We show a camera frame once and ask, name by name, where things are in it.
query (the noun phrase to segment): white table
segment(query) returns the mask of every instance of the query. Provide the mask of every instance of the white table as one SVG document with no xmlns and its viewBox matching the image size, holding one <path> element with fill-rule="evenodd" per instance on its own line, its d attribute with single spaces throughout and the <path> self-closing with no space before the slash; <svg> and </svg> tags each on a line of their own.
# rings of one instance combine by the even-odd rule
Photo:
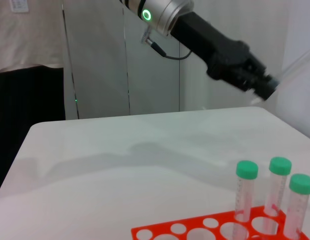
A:
<svg viewBox="0 0 310 240">
<path fill-rule="evenodd" d="M 232 210 L 239 160 L 259 164 L 262 205 L 274 156 L 310 175 L 310 139 L 255 107 L 41 123 L 0 190 L 0 240 L 130 240 Z"/>
</svg>

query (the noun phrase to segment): test tube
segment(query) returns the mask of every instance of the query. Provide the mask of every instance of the test tube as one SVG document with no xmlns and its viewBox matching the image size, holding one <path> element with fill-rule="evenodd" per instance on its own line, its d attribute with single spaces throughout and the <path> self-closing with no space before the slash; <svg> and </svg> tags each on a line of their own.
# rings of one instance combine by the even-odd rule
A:
<svg viewBox="0 0 310 240">
<path fill-rule="evenodd" d="M 310 176 L 294 174 L 290 178 L 289 188 L 291 191 L 284 225 L 284 236 L 290 240 L 298 240 L 310 195 Z"/>
<path fill-rule="evenodd" d="M 270 186 L 266 198 L 264 213 L 271 217 L 276 217 L 280 211 L 280 205 L 283 198 L 287 176 L 291 171 L 290 160 L 284 157 L 274 157 L 269 164 Z M 263 233 L 273 235 L 276 233 L 277 224 L 268 218 L 263 221 Z"/>
<path fill-rule="evenodd" d="M 254 194 L 254 180 L 257 178 L 258 166 L 252 161 L 240 161 L 237 164 L 236 174 L 237 192 L 235 205 L 235 219 L 239 222 L 246 223 L 250 219 L 250 210 Z M 247 230 L 244 227 L 235 225 L 233 229 L 234 240 L 245 240 Z"/>
</svg>

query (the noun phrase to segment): green cap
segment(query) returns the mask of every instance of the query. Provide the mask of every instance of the green cap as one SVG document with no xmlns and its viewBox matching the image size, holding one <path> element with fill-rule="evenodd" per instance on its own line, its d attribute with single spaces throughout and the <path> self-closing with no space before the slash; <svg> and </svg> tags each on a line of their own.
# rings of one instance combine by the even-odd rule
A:
<svg viewBox="0 0 310 240">
<path fill-rule="evenodd" d="M 293 192 L 302 195 L 310 194 L 310 176 L 305 174 L 294 174 L 290 178 L 289 188 Z"/>
<path fill-rule="evenodd" d="M 269 170 L 273 174 L 287 176 L 290 174 L 291 162 L 284 157 L 274 157 L 270 161 Z"/>
<path fill-rule="evenodd" d="M 242 179 L 255 179 L 258 174 L 258 166 L 252 161 L 240 161 L 237 164 L 236 174 Z"/>
</svg>

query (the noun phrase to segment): hole in rack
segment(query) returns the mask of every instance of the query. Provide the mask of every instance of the hole in rack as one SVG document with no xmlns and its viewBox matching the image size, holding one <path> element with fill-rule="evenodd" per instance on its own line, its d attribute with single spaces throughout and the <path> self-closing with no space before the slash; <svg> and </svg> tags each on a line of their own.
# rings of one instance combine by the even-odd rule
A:
<svg viewBox="0 0 310 240">
<path fill-rule="evenodd" d="M 254 236 L 251 237 L 251 239 L 254 239 L 254 240 L 261 240 L 261 236 L 254 235 Z"/>
<path fill-rule="evenodd" d="M 278 229 L 278 223 L 270 218 L 259 216 L 255 217 L 251 221 L 252 227 L 259 233 L 266 235 L 276 235 Z"/>
<path fill-rule="evenodd" d="M 204 224 L 205 227 L 214 229 L 214 228 L 218 227 L 219 222 L 216 219 L 213 219 L 213 218 L 205 218 L 204 221 L 203 221 L 203 224 Z"/>
<path fill-rule="evenodd" d="M 162 234 L 155 237 L 154 240 L 178 240 L 178 238 L 170 234 Z"/>
<path fill-rule="evenodd" d="M 142 229 L 137 232 L 136 237 L 138 240 L 149 240 L 153 236 L 153 233 L 148 229 Z"/>
<path fill-rule="evenodd" d="M 170 227 L 170 230 L 175 234 L 183 234 L 186 232 L 187 228 L 183 224 L 176 223 Z"/>
<path fill-rule="evenodd" d="M 235 219 L 239 222 L 244 222 L 244 214 L 238 213 L 235 215 Z"/>
<path fill-rule="evenodd" d="M 249 235 L 248 230 L 243 225 L 234 222 L 224 223 L 220 227 L 220 234 L 228 240 L 247 239 Z"/>
<path fill-rule="evenodd" d="M 187 234 L 187 240 L 216 240 L 216 237 L 207 229 L 194 228 Z"/>
</svg>

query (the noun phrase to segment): person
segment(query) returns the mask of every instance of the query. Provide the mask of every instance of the person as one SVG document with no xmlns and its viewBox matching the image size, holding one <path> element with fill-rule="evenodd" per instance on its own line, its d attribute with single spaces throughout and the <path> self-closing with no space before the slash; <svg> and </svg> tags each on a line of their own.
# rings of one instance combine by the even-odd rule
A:
<svg viewBox="0 0 310 240">
<path fill-rule="evenodd" d="M 65 120 L 61 13 L 60 0 L 0 0 L 0 187 L 31 126 Z"/>
</svg>

